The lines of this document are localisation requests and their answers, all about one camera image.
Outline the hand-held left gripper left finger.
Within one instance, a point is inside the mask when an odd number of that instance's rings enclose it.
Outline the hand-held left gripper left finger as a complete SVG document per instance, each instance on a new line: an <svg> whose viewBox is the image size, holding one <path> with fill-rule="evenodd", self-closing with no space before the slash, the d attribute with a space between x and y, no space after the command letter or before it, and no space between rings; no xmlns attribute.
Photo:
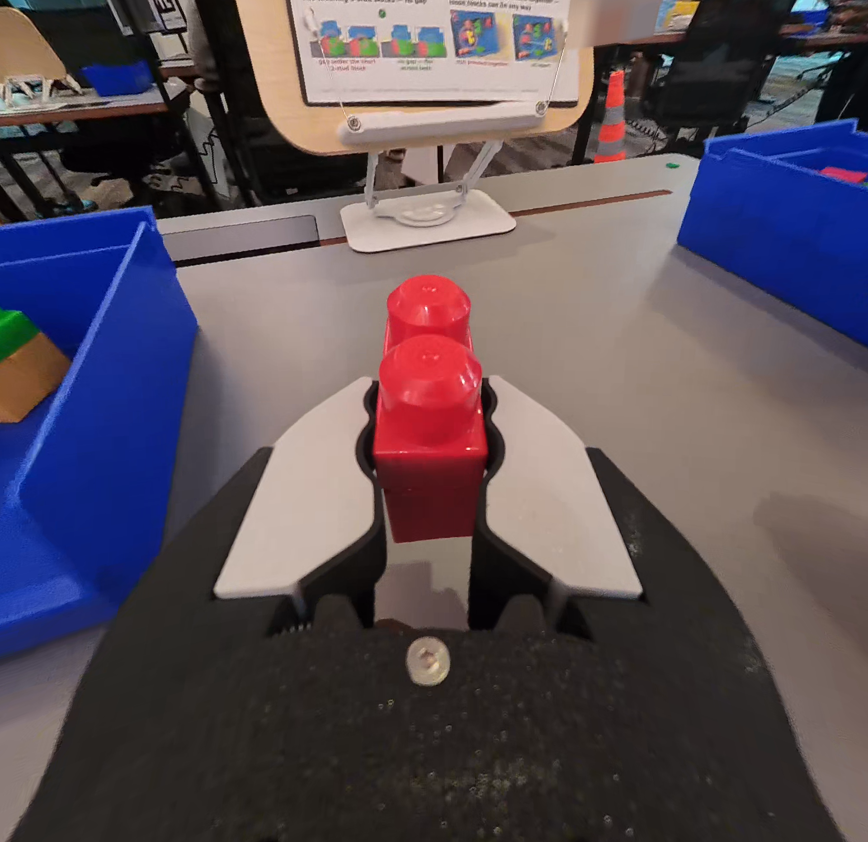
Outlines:
<svg viewBox="0 0 868 842"><path fill-rule="evenodd" d="M216 598L302 601L303 581L373 527L373 480L356 455L372 386L371 378L356 379L275 442L214 584Z"/></svg>

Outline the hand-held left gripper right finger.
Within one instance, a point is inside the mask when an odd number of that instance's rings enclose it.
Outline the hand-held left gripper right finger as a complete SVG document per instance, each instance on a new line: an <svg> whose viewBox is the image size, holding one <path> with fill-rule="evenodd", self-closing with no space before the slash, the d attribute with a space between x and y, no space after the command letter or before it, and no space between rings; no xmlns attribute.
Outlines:
<svg viewBox="0 0 868 842"><path fill-rule="evenodd" d="M473 588L500 601L640 598L642 583L580 436L504 378L489 378L483 391L491 464L472 538Z"/></svg>

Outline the red double toy block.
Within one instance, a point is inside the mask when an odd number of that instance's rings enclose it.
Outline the red double toy block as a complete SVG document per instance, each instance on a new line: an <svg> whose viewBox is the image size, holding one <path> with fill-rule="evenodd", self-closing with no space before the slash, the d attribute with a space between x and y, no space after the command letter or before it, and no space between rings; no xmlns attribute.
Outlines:
<svg viewBox="0 0 868 842"><path fill-rule="evenodd" d="M392 539L469 537L489 456L471 300L424 274L396 287L386 308L373 465Z"/></svg>

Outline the blue plastic bin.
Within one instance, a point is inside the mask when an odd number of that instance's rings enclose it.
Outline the blue plastic bin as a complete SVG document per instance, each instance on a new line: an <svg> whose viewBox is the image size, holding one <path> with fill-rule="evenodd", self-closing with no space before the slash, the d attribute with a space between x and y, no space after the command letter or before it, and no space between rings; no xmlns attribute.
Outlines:
<svg viewBox="0 0 868 842"><path fill-rule="evenodd" d="M677 242L867 345L867 172L855 118L705 142Z"/></svg>
<svg viewBox="0 0 868 842"><path fill-rule="evenodd" d="M2 425L1 654L111 619L160 551L198 322L153 212L2 227L2 308L71 359Z"/></svg>

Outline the pile of colourful toy blocks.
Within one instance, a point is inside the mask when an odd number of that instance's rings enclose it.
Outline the pile of colourful toy blocks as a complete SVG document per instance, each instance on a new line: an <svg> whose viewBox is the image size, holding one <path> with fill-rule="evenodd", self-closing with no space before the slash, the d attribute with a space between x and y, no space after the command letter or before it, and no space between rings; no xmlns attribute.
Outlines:
<svg viewBox="0 0 868 842"><path fill-rule="evenodd" d="M23 312L1 311L1 423L23 421L55 392L71 360Z"/></svg>

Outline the white document stand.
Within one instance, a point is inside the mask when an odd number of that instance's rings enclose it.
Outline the white document stand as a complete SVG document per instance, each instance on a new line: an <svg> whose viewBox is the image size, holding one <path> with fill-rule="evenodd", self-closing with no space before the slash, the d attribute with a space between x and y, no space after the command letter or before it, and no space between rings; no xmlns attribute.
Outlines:
<svg viewBox="0 0 868 842"><path fill-rule="evenodd" d="M362 117L351 114L339 125L343 144L368 152L363 202L341 209L348 245L360 253L377 253L451 241L503 235L515 229L515 218L476 185L501 149L505 133L537 128L548 113L548 101L506 101L488 107L386 111ZM459 132L484 140L461 180L437 185L377 192L378 156L394 140L442 141Z"/></svg>

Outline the orange traffic cone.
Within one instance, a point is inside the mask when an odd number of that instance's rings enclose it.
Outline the orange traffic cone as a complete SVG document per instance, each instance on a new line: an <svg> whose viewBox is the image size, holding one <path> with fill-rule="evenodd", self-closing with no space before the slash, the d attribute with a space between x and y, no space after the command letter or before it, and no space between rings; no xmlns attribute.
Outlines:
<svg viewBox="0 0 868 842"><path fill-rule="evenodd" d="M626 159L625 149L625 73L618 67L609 75L602 124L594 153L594 163L612 163Z"/></svg>

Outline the wooden clipboard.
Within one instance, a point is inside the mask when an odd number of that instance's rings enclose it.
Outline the wooden clipboard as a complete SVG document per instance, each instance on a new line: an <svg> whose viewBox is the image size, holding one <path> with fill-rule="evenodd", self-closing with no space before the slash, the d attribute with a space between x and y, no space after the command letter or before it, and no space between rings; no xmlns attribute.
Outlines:
<svg viewBox="0 0 868 842"><path fill-rule="evenodd" d="M259 96L267 118L295 147L315 155L380 152L390 148L434 147L465 143L510 141L530 135L562 131L576 123L588 107L594 83L594 51L576 51L578 90L572 107L551 105L531 127L496 125L497 105L486 107L426 107L407 105L349 108L308 106L301 91L301 75L293 39L288 0L235 0L250 55ZM406 126L389 125L384 138L357 142L347 116L382 122L397 114Z"/></svg>

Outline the small blue tray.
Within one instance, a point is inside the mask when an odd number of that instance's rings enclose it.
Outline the small blue tray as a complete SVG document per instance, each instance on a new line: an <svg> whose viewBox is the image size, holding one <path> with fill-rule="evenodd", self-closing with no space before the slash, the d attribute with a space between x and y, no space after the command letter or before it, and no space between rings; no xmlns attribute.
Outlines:
<svg viewBox="0 0 868 842"><path fill-rule="evenodd" d="M100 97L140 95L155 85L145 60L123 65L95 63L83 67L81 75Z"/></svg>

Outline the printed instruction sheet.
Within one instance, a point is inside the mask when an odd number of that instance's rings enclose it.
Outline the printed instruction sheet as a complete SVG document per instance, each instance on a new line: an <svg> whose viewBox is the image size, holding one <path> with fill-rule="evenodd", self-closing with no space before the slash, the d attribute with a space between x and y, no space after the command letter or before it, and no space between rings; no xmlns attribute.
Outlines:
<svg viewBox="0 0 868 842"><path fill-rule="evenodd" d="M309 106L573 105L570 0L288 0Z"/></svg>

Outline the black office chair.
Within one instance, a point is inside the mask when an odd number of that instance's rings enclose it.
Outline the black office chair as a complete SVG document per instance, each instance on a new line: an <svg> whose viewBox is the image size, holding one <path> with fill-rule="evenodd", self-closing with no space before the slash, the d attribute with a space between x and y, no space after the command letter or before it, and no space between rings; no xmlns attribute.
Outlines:
<svg viewBox="0 0 868 842"><path fill-rule="evenodd" d="M797 0L700 0L667 73L647 91L646 116L669 136L742 133L780 30Z"/></svg>

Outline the tan moulded chair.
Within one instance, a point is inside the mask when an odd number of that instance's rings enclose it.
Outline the tan moulded chair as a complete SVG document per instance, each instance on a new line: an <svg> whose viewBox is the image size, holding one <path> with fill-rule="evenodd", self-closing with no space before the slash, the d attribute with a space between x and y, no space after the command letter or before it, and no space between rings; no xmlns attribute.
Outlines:
<svg viewBox="0 0 868 842"><path fill-rule="evenodd" d="M27 15L2 7L1 96L6 109L13 108L16 94L48 103L55 86L83 94L81 86Z"/></svg>

